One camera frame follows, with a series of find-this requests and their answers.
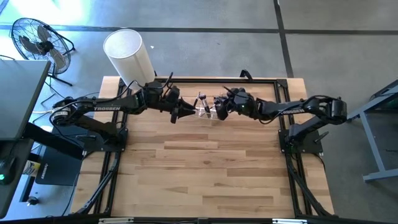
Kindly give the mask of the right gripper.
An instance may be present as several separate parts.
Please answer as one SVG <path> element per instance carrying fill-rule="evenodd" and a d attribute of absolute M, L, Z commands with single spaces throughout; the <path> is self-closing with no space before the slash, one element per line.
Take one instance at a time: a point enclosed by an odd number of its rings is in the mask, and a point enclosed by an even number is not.
<path fill-rule="evenodd" d="M 216 115 L 219 120 L 224 121 L 230 112 L 234 110 L 234 97 L 235 94 L 239 93 L 238 88 L 232 88 L 227 90 L 225 96 L 214 97 L 214 102 L 216 106 Z"/>

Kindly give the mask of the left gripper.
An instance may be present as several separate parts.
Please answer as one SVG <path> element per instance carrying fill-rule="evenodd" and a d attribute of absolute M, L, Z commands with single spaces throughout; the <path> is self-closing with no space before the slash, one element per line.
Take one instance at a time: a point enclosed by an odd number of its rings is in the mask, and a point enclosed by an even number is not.
<path fill-rule="evenodd" d="M 177 101 L 164 100 L 162 104 L 164 107 L 163 110 L 170 113 L 171 123 L 176 123 L 178 118 L 195 115 L 197 112 L 195 106 L 186 102 L 183 98 L 178 99 Z"/>

